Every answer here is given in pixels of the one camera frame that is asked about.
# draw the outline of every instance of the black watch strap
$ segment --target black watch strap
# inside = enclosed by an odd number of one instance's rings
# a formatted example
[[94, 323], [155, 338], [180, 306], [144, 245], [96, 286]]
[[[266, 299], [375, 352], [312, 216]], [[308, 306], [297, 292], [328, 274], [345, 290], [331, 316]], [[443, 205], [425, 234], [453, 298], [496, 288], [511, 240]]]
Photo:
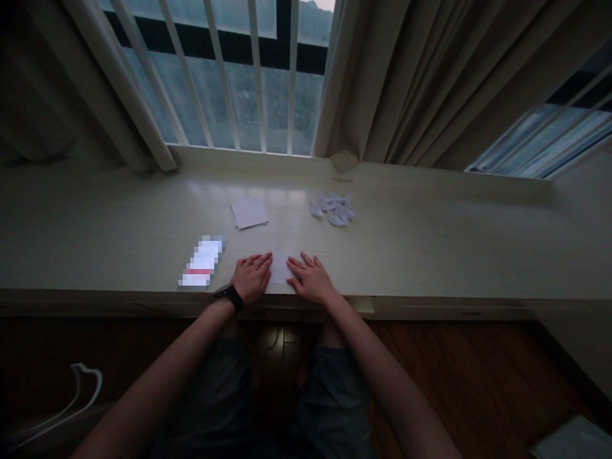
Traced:
[[238, 314], [244, 307], [242, 298], [236, 291], [236, 287], [234, 287], [233, 284], [228, 284], [226, 286], [221, 287], [219, 290], [213, 293], [212, 296], [214, 298], [223, 298], [224, 296], [227, 296], [229, 300], [232, 302], [232, 304], [234, 305], [234, 309], [235, 309], [234, 315]]

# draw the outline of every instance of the person's left hand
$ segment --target person's left hand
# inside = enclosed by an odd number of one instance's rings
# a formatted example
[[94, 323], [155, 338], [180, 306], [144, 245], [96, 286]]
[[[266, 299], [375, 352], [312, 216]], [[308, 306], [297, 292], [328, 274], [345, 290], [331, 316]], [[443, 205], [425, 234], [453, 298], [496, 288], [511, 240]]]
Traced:
[[241, 258], [230, 283], [242, 298], [245, 306], [253, 304], [266, 291], [272, 272], [272, 252]]

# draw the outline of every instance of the leg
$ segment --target leg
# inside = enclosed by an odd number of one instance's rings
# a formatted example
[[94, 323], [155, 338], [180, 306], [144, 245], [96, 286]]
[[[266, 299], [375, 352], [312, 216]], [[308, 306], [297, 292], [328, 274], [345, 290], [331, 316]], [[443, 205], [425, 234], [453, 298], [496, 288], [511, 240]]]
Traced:
[[280, 445], [297, 456], [373, 458], [370, 392], [344, 338], [328, 319], [314, 352], [296, 413], [296, 424]]
[[242, 455], [254, 433], [251, 356], [232, 320], [221, 331], [154, 443], [153, 457]]

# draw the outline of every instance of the desk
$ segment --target desk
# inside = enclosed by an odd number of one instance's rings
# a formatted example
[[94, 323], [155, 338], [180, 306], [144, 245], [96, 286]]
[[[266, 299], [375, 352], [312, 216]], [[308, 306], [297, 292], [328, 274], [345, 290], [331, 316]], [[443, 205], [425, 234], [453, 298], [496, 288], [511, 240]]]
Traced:
[[[14, 200], [0, 203], [0, 288], [188, 298], [177, 296], [188, 295], [177, 282], [194, 246], [202, 235], [225, 235], [211, 291], [238, 258], [305, 251], [342, 294], [385, 297], [390, 308], [405, 298], [426, 307], [432, 298], [612, 295], [587, 262], [596, 248], [548, 206], [549, 182], [385, 164], [338, 177], [327, 159], [172, 150], [182, 163], [174, 175], [84, 172], [75, 158], [1, 170], [3, 196]], [[325, 191], [352, 194], [347, 227], [310, 215], [309, 201]], [[230, 203], [247, 196], [264, 199], [270, 222], [239, 231]], [[267, 293], [292, 290], [271, 284]]]

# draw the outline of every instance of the shorts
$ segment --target shorts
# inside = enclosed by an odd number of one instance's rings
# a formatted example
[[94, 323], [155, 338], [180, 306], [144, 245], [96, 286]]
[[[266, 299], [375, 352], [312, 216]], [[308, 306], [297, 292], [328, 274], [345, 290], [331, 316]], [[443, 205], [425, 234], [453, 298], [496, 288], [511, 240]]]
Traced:
[[153, 458], [373, 458], [370, 392], [347, 349], [317, 347], [293, 425], [256, 433], [242, 340], [217, 340], [152, 445]]

